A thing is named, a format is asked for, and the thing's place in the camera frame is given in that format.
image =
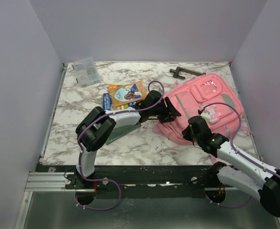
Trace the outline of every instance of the brown book cover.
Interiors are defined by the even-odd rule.
[[[142,81],[111,88],[109,92],[114,106],[143,100],[147,96]]]

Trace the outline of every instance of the table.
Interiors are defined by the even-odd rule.
[[[141,80],[147,87],[150,81],[159,80],[168,92],[177,80],[173,78],[169,69],[180,66],[207,74],[216,73],[222,76],[237,93],[227,62],[97,62],[95,64],[102,80],[90,86],[78,85],[72,65],[68,65],[43,158],[44,165],[77,164],[79,147],[75,129],[94,107],[102,105],[103,93],[107,93],[108,85],[111,83],[127,84]],[[185,80],[178,80],[178,82],[182,83],[196,77],[187,74],[185,76]],[[209,155],[201,149],[180,146],[164,135],[153,133],[152,128],[155,124],[154,120],[147,121],[141,128],[107,146],[104,145],[97,152],[95,164],[211,165]],[[249,133],[240,131],[235,144],[252,156],[258,157]]]

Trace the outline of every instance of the gray floor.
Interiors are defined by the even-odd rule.
[[[240,204],[249,196],[230,191],[225,202]],[[114,200],[96,200],[105,207]],[[224,209],[206,199],[124,199],[100,212],[76,207],[73,193],[34,193],[26,229],[279,229],[278,220],[253,201],[245,208]]]

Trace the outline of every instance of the white marble surface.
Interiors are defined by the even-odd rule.
[[[79,86],[69,64],[58,101],[49,141],[43,160],[44,165],[76,165],[79,147],[76,141],[77,125],[96,106],[102,105],[103,93],[108,85],[127,84],[142,80],[148,86],[151,80],[159,80],[166,92],[176,81],[169,69],[177,66],[198,72],[216,73],[222,76],[236,92],[229,65],[219,63],[156,63],[156,62],[97,62],[102,78],[98,84]],[[193,75],[186,75],[186,80]],[[211,165],[208,154],[193,146],[179,146],[164,135],[152,132],[156,121],[147,121],[142,127],[117,141],[104,145],[97,152],[96,165]],[[240,131],[235,144],[257,157],[248,133]]]

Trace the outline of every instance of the black metal tool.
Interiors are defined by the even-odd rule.
[[[196,71],[186,69],[186,68],[181,68],[181,67],[177,67],[176,70],[170,69],[169,72],[174,74],[174,78],[181,79],[181,80],[184,80],[185,77],[179,75],[179,72],[184,72],[184,73],[188,73],[188,74],[191,74],[191,75],[197,75],[197,76],[206,74],[206,73],[200,73],[200,72],[196,72]]]

